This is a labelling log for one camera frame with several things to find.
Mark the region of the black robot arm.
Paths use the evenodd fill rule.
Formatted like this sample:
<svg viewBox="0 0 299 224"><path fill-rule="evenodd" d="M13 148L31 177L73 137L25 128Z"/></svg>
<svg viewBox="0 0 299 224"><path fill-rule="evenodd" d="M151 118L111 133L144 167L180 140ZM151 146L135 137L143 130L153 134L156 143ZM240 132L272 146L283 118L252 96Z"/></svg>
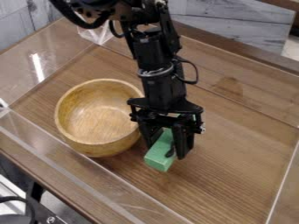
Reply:
<svg viewBox="0 0 299 224"><path fill-rule="evenodd" d="M188 62L177 52L183 45L171 18L167 0L49 0L60 14L80 28L108 25L112 35L124 39L137 64L144 96L131 98L131 120L152 146L163 134L172 132L165 155L185 158L193 136L203 132L203 107L187 100L187 85L199 83L184 76Z"/></svg>

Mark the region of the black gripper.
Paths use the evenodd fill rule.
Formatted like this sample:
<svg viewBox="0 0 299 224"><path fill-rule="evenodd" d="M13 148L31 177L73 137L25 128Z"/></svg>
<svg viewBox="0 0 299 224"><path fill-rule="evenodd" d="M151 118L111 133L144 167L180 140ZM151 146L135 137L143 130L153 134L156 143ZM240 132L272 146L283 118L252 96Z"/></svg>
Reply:
<svg viewBox="0 0 299 224"><path fill-rule="evenodd" d="M187 100L187 84L195 81L184 79L183 65L169 64L156 70L137 70L143 83L144 97L131 98L131 120L139 124L147 148L151 148L165 128L172 128L171 149L164 156L184 159L193 147L193 136L204 130L201 127L203 107Z"/></svg>

